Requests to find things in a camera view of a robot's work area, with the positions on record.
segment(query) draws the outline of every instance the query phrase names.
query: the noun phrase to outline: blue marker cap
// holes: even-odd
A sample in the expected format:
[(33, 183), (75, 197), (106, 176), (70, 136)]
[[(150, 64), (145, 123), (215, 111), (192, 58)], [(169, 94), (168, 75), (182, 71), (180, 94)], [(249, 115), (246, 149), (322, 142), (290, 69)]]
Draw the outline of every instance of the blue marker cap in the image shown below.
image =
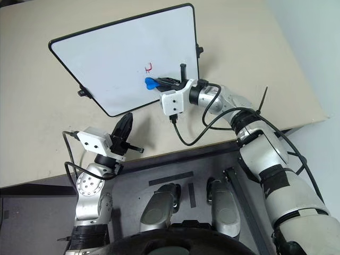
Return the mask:
[(152, 90), (155, 87), (158, 87), (159, 84), (157, 83), (157, 81), (155, 81), (153, 78), (147, 77), (145, 78), (145, 83), (147, 85), (147, 89), (148, 90)]

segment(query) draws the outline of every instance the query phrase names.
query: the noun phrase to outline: beige table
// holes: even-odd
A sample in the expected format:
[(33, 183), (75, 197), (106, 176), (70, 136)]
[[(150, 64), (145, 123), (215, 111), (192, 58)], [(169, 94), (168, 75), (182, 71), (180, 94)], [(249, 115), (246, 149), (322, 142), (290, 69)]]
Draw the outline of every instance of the beige table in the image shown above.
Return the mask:
[[(0, 187), (64, 174), (68, 160), (62, 130), (95, 126), (111, 131), (110, 118), (49, 52), (51, 39), (162, 9), (184, 1), (34, 0), (0, 9)], [(201, 78), (224, 84), (258, 107), (280, 129), (326, 119), (288, 43), (263, 1), (191, 1), (195, 7)], [(203, 109), (191, 107), (178, 128), (192, 141), (203, 129)], [(188, 149), (159, 103), (133, 112), (129, 142), (145, 148), (128, 160)], [(219, 126), (227, 125), (221, 121)], [(233, 132), (208, 131), (194, 146), (233, 140)], [(82, 147), (72, 141), (75, 157)], [(88, 161), (94, 155), (88, 155)]]

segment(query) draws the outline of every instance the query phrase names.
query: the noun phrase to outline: floor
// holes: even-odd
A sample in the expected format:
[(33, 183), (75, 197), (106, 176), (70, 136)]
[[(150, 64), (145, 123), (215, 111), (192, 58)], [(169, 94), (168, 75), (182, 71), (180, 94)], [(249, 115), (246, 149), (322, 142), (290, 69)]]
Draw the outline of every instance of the floor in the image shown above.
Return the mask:
[[(123, 174), (117, 177), (113, 188), (113, 220), (110, 239), (118, 240), (139, 231), (139, 219), (153, 192), (163, 183), (153, 185), (155, 179), (192, 172), (191, 176), (171, 181), (182, 186), (181, 205), (171, 222), (184, 219), (211, 222), (211, 207), (206, 203), (206, 181), (213, 176), (223, 177), (222, 170), (235, 164), (235, 157), (221, 154), (207, 158), (173, 163)], [(66, 177), (42, 180), (38, 183), (68, 185)], [(195, 194), (195, 207), (189, 198), (189, 184)], [(65, 242), (57, 239), (69, 236), (73, 227), (76, 197), (4, 198), (4, 219), (0, 232), (0, 254), (62, 254)], [(242, 210), (240, 241), (258, 254), (256, 245)]]

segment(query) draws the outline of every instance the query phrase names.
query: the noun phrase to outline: whiteboard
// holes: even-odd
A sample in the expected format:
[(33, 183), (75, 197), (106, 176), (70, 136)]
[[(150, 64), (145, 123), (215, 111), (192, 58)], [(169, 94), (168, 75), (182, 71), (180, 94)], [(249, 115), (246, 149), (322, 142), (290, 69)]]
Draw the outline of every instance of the whiteboard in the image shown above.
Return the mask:
[(194, 9), (179, 5), (57, 38), (49, 49), (109, 116), (159, 99), (145, 78), (198, 78)]

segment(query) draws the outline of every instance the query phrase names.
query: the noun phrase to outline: white board surface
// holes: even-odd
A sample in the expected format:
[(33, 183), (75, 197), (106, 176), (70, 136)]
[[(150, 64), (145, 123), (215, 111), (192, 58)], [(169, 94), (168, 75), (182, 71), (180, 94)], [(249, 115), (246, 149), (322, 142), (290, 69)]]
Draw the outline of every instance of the white board surface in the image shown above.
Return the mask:
[(196, 35), (190, 5), (53, 40), (52, 52), (109, 115), (159, 99), (145, 78), (198, 78)]

